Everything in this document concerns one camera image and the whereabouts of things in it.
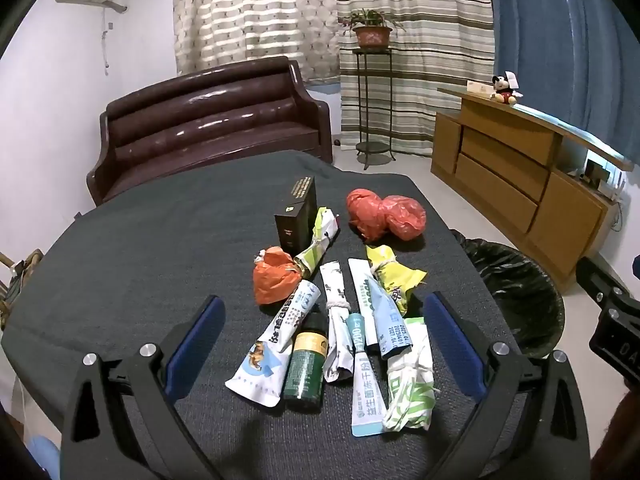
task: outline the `black trash bag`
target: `black trash bag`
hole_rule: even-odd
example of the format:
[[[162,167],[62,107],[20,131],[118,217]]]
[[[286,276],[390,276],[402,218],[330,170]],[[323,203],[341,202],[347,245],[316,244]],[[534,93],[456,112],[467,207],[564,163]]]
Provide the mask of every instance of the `black trash bag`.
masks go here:
[[[520,251],[451,233],[494,297],[522,353],[544,357],[564,330],[564,301],[551,277]]]

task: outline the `brown leather sofa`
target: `brown leather sofa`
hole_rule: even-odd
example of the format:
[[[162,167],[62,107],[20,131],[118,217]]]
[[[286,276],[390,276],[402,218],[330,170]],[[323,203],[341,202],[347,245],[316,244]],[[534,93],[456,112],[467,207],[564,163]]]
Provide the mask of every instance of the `brown leather sofa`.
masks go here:
[[[96,205],[158,176],[223,160],[300,150],[333,160],[329,107],[286,56],[169,79],[107,105],[86,178]]]

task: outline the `orange plastic bag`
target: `orange plastic bag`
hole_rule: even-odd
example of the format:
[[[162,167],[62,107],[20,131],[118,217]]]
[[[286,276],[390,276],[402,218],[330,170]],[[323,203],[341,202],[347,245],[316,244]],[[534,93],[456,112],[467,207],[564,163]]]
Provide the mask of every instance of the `orange plastic bag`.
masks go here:
[[[258,304],[286,300],[302,279],[300,268],[280,247],[269,247],[255,259],[254,296]]]
[[[382,200],[368,189],[354,189],[347,195],[350,223],[358,228],[366,242],[378,240],[386,231]]]
[[[411,240],[424,231],[427,214],[413,198],[389,195],[384,200],[368,189],[354,189],[347,195],[350,223],[366,242],[374,242],[389,229],[401,240]]]
[[[412,240],[424,231],[427,213],[413,198],[389,195],[382,201],[389,230],[401,240]]]

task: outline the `potted plant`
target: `potted plant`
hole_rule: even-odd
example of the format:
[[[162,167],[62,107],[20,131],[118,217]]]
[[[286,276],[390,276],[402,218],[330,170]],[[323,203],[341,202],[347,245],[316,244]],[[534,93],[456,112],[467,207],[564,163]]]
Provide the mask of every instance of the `potted plant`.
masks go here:
[[[372,9],[354,10],[348,18],[339,18],[338,22],[356,33],[360,48],[388,48],[391,28],[387,23],[402,28],[392,18]]]

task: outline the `bottle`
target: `bottle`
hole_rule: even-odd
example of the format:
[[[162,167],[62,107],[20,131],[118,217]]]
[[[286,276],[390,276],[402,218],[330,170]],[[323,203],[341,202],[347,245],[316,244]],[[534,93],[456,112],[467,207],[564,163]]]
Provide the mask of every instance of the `bottle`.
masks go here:
[[[328,320],[311,311],[293,345],[282,397],[288,405],[314,409],[322,399],[322,366],[328,349]]]

